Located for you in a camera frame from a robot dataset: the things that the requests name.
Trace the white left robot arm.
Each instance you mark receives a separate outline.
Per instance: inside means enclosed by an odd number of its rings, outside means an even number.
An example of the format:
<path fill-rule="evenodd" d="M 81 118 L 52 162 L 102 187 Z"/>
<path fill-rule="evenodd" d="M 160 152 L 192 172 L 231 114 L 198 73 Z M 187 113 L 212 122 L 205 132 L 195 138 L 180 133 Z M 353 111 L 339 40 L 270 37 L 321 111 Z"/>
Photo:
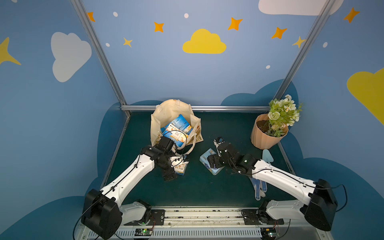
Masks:
<path fill-rule="evenodd" d="M 152 211 L 149 204 L 137 200 L 125 205 L 123 201 L 155 168 L 163 170 L 164 180 L 176 179 L 175 167 L 187 163 L 189 159 L 189 152 L 178 154 L 177 150 L 174 141 L 167 137 L 161 137 L 154 146 L 142 148 L 133 163 L 115 180 L 100 190 L 92 189 L 87 193 L 79 222 L 103 240 L 110 239 L 121 225 L 132 222 L 148 224 Z"/>

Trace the beige canvas tote bag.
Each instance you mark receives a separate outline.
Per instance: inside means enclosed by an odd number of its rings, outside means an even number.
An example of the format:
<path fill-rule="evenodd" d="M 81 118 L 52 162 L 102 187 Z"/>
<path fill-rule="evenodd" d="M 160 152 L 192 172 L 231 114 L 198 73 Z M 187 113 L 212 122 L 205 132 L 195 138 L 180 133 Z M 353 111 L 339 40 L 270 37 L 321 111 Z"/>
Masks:
<path fill-rule="evenodd" d="M 180 100 L 167 100 L 158 105 L 151 114 L 151 144 L 154 146 L 161 137 L 171 139 L 178 150 L 202 142 L 201 119 L 196 117 L 191 105 Z"/>

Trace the light blue tissue pack purple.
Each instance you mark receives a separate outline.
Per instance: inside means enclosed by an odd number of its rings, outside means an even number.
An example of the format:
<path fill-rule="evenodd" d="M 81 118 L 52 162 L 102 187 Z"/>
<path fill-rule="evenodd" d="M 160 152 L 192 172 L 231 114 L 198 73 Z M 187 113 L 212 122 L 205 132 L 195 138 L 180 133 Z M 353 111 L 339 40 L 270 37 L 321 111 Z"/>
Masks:
<path fill-rule="evenodd" d="M 200 156 L 200 162 L 210 171 L 212 175 L 217 175 L 225 166 L 220 160 L 219 155 L 213 150 L 208 149 Z"/>

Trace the tissue pack cream top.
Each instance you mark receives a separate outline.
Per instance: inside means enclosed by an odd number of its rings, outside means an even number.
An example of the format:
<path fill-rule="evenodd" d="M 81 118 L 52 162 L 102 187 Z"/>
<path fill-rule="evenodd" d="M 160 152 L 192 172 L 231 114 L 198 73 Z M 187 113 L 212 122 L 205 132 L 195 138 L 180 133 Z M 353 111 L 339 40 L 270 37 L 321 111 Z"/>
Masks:
<path fill-rule="evenodd" d="M 186 133 L 179 130 L 173 124 L 169 124 L 165 128 L 163 132 L 163 136 L 171 139 L 175 143 L 177 148 L 184 147 L 187 143 L 187 138 L 188 138 L 188 135 Z"/>

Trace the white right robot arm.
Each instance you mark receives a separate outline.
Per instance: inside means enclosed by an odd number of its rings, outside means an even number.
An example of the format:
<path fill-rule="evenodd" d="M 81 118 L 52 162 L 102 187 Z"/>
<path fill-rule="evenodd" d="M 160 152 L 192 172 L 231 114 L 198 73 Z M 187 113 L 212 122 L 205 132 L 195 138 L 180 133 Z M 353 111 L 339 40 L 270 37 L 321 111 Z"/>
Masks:
<path fill-rule="evenodd" d="M 305 219 L 313 227 L 329 232 L 332 229 L 338 202 L 333 187 L 323 180 L 303 179 L 272 166 L 251 154 L 241 154 L 222 138 L 214 140 L 217 154 L 214 156 L 236 173 L 266 182 L 299 201 L 269 201 L 266 214 L 273 220 Z"/>

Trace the tissue pack cream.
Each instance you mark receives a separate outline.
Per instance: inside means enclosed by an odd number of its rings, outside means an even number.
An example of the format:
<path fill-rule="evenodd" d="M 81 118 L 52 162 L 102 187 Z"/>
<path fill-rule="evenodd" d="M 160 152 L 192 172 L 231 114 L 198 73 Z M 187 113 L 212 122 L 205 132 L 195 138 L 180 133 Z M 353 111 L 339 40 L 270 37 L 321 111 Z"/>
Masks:
<path fill-rule="evenodd" d="M 187 138 L 188 138 L 188 135 L 186 133 L 179 130 L 173 124 L 169 124 L 165 128 L 163 132 L 163 136 L 171 139 L 175 143 L 177 148 L 184 147 L 187 143 Z"/>
<path fill-rule="evenodd" d="M 188 162 L 175 166 L 174 167 L 175 173 L 178 175 L 184 176 L 186 169 L 187 169 L 187 166 L 188 166 Z"/>

